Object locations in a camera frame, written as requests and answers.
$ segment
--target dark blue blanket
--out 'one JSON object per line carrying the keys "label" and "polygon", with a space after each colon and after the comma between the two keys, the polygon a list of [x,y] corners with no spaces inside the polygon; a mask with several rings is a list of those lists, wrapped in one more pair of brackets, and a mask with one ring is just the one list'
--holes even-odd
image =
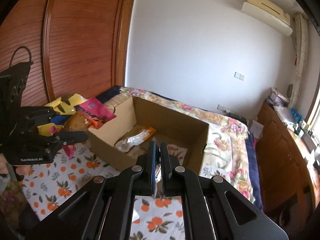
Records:
{"label": "dark blue blanket", "polygon": [[260,182],[259,182],[259,171],[257,164],[256,151],[254,149],[254,137],[253,134],[250,133],[248,139],[245,140],[245,146],[248,154],[249,161],[249,178],[251,181],[251,186],[253,188],[253,196],[255,197],[254,205],[263,211],[263,205],[260,194]]}

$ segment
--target white wall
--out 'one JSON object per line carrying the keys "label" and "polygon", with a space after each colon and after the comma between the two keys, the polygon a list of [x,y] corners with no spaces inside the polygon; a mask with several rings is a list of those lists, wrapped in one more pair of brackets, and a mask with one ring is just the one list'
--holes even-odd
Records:
{"label": "white wall", "polygon": [[244,1],[137,0],[126,85],[254,117],[270,87],[285,94],[295,51],[290,37],[242,13]]}
{"label": "white wall", "polygon": [[297,110],[303,118],[306,117],[316,92],[320,70],[320,37],[311,22],[308,22],[308,33],[308,60],[302,72],[302,82],[297,104]]}

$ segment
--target plastic wrapper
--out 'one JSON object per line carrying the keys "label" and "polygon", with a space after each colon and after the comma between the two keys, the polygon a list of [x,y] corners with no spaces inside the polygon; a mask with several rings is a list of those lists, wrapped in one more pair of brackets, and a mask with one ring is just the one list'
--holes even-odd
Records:
{"label": "plastic wrapper", "polygon": [[188,149],[183,148],[183,147],[179,147],[175,144],[168,144],[167,148],[168,148],[168,154],[173,155],[173,156],[177,156],[178,160],[179,160],[179,164],[182,165],[184,157],[186,156]]}
{"label": "plastic wrapper", "polygon": [[156,129],[152,127],[143,126],[137,135],[118,141],[115,145],[115,148],[118,149],[119,151],[126,153],[133,146],[139,145],[143,143],[145,140],[147,140],[148,138],[150,138],[150,136],[152,136],[155,132],[156,132]]}
{"label": "plastic wrapper", "polygon": [[62,130],[67,132],[85,131],[92,125],[88,114],[76,112],[64,124]]}
{"label": "plastic wrapper", "polygon": [[54,111],[59,112],[61,115],[73,115],[76,113],[74,106],[82,104],[85,101],[87,101],[87,99],[79,94],[69,94],[59,97],[45,106],[53,107]]}
{"label": "plastic wrapper", "polygon": [[296,122],[293,120],[292,114],[289,109],[283,106],[274,106],[274,110],[276,111],[278,117],[282,122],[289,126],[296,126]]}
{"label": "plastic wrapper", "polygon": [[116,118],[99,100],[91,98],[86,102],[75,106],[77,112],[83,112],[86,121],[90,121],[91,126],[99,129],[106,122]]}
{"label": "plastic wrapper", "polygon": [[[54,123],[47,123],[38,126],[39,134],[47,137],[52,136],[57,132],[60,132],[61,129],[62,125],[55,125]],[[62,148],[64,149],[66,155],[69,157],[69,160],[71,160],[75,152],[75,145],[63,145]]]}

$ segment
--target floral bedspread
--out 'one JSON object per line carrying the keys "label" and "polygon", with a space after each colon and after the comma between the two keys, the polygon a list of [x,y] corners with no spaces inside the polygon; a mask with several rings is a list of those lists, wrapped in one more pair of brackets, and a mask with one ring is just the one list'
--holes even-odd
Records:
{"label": "floral bedspread", "polygon": [[204,162],[201,176],[211,178],[223,176],[252,203],[255,201],[249,179],[248,155],[245,141],[248,128],[232,118],[204,111],[178,101],[171,101],[136,88],[121,88],[121,93],[105,103],[111,111],[129,97],[140,97],[160,104],[183,114],[209,123],[209,136],[204,149]]}
{"label": "floral bedspread", "polygon": [[53,163],[32,165],[20,183],[31,208],[44,219],[95,176],[117,176],[113,169],[90,151],[90,141],[75,144],[71,160],[61,149]]}
{"label": "floral bedspread", "polygon": [[184,240],[181,197],[136,196],[139,218],[131,223],[130,240]]}

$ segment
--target open cardboard box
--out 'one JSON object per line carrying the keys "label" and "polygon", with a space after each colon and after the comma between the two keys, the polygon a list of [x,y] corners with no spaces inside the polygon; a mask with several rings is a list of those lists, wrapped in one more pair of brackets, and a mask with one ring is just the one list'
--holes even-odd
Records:
{"label": "open cardboard box", "polygon": [[115,119],[100,129],[89,128],[92,152],[118,171],[136,163],[136,159],[114,148],[120,139],[137,134],[141,126],[151,126],[156,133],[140,146],[148,149],[153,137],[187,148],[183,166],[200,174],[203,150],[207,144],[209,124],[148,100],[130,97],[115,109]]}

